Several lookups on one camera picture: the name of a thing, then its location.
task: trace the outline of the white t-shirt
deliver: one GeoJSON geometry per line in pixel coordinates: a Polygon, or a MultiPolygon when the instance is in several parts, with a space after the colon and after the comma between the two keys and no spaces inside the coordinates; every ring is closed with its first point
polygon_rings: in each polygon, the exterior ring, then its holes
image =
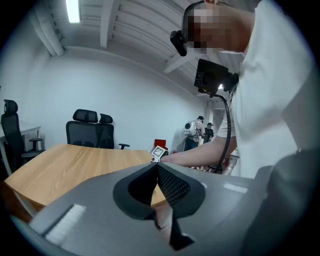
{"type": "MultiPolygon", "coordinates": [[[[281,114],[313,65],[313,56],[292,20],[275,3],[260,2],[230,104],[231,136],[236,137],[241,177],[253,179],[259,168],[274,165],[298,149],[281,114]]],[[[227,137],[226,116],[217,135],[227,137]]]]}

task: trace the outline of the light fixture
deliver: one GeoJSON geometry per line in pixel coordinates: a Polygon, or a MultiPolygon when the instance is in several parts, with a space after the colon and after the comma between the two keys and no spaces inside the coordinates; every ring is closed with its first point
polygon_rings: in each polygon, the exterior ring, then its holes
{"type": "Polygon", "coordinates": [[[65,0],[70,23],[80,22],[79,0],[65,0]]]}

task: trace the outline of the gray plastic surface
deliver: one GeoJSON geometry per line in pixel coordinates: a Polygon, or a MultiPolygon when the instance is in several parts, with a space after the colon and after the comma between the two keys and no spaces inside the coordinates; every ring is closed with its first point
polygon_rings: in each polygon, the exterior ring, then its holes
{"type": "Polygon", "coordinates": [[[79,204],[86,207],[86,212],[61,245],[74,254],[157,256],[183,252],[184,255],[196,255],[199,248],[201,255],[212,255],[221,250],[233,254],[239,252],[244,233],[266,196],[270,168],[260,170],[251,180],[166,163],[205,187],[204,202],[196,213],[177,220],[181,232],[192,238],[194,243],[175,251],[162,238],[153,220],[129,217],[113,199],[113,188],[119,180],[148,165],[142,164],[84,181],[45,207],[30,226],[44,235],[73,204],[79,204]],[[248,191],[245,194],[233,191],[224,188],[225,184],[248,188],[248,191]]]}

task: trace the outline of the black cable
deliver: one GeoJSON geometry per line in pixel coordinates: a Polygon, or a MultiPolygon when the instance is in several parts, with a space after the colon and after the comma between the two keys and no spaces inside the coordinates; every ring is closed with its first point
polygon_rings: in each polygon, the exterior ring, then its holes
{"type": "Polygon", "coordinates": [[[226,120],[227,120],[226,142],[225,142],[224,149],[223,149],[223,152],[221,154],[220,160],[219,160],[219,162],[218,162],[218,164],[216,165],[216,168],[215,168],[217,173],[221,174],[222,171],[220,171],[219,169],[222,166],[222,162],[226,157],[226,153],[228,151],[229,144],[230,144],[230,139],[231,139],[231,118],[230,118],[229,108],[228,108],[228,104],[227,104],[227,101],[226,101],[225,97],[223,97],[221,95],[218,95],[218,94],[214,95],[214,97],[218,97],[223,101],[224,106],[225,106],[226,120]]]}

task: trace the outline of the white table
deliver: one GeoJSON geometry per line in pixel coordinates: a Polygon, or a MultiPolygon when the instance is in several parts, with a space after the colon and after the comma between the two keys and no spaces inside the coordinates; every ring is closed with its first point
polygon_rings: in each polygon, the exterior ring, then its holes
{"type": "MultiPolygon", "coordinates": [[[[24,121],[20,121],[19,126],[20,126],[20,131],[21,131],[22,136],[29,134],[33,131],[36,131],[36,137],[39,138],[39,131],[40,131],[41,126],[36,126],[35,124],[27,123],[24,121]]],[[[12,174],[12,171],[10,169],[10,165],[9,165],[7,155],[6,155],[6,150],[5,150],[5,145],[4,145],[5,142],[6,142],[6,137],[4,134],[4,130],[2,129],[2,125],[1,125],[1,127],[0,127],[0,150],[1,150],[2,159],[3,159],[3,163],[5,166],[6,172],[8,173],[8,176],[10,176],[12,174]]],[[[41,150],[41,141],[39,141],[38,149],[41,150]]]]}

